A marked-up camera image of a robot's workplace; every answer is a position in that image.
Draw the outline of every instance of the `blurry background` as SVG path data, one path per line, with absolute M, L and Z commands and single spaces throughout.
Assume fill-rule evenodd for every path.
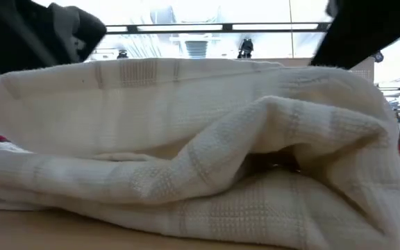
M 331 22 L 327 0 L 36 0 L 44 6 L 78 6 L 104 24 L 182 24 L 236 22 Z M 297 24 L 295 28 L 315 28 Z M 236 58 L 245 38 L 254 46 L 252 58 L 311 58 L 324 33 L 197 33 L 107 35 L 89 60 L 116 59 L 120 49 L 129 58 Z M 400 88 L 400 40 L 382 50 L 383 62 L 374 64 L 374 82 Z M 400 108 L 400 90 L 384 91 Z

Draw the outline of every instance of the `light fixture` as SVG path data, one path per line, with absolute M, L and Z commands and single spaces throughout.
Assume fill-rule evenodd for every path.
M 236 31 L 316 29 L 318 24 L 233 24 Z
M 108 32 L 123 32 L 128 31 L 128 27 L 126 26 L 107 26 L 106 29 Z
M 181 25 L 148 25 L 138 26 L 138 31 L 220 31 L 223 25 L 221 24 L 181 24 Z

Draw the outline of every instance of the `white towel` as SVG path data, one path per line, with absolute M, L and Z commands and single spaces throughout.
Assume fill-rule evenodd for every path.
M 28 150 L 0 144 L 0 208 L 293 249 L 400 249 L 396 119 L 341 69 L 146 59 L 9 73 L 0 133 Z

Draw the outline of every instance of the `fluorescent light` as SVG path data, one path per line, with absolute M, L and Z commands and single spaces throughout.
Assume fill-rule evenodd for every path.
M 107 26 L 108 32 L 122 32 L 127 31 L 128 27 L 126 26 Z
M 181 25 L 149 25 L 139 26 L 138 31 L 220 31 L 223 25 L 196 25 L 196 24 L 181 24 Z
M 297 30 L 297 29 L 315 29 L 317 24 L 234 24 L 234 30 Z
M 292 29 L 316 29 L 317 24 L 292 24 Z
M 239 30 L 290 30 L 291 24 L 234 24 L 233 29 Z

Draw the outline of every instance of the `person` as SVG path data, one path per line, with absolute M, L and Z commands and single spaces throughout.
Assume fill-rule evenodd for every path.
M 129 58 L 127 51 L 125 51 L 125 50 L 119 51 L 117 59 L 122 59 L 122 58 Z
M 251 58 L 251 52 L 254 50 L 254 45 L 252 39 L 245 39 L 243 40 L 242 46 L 239 50 L 239 55 L 237 58 Z

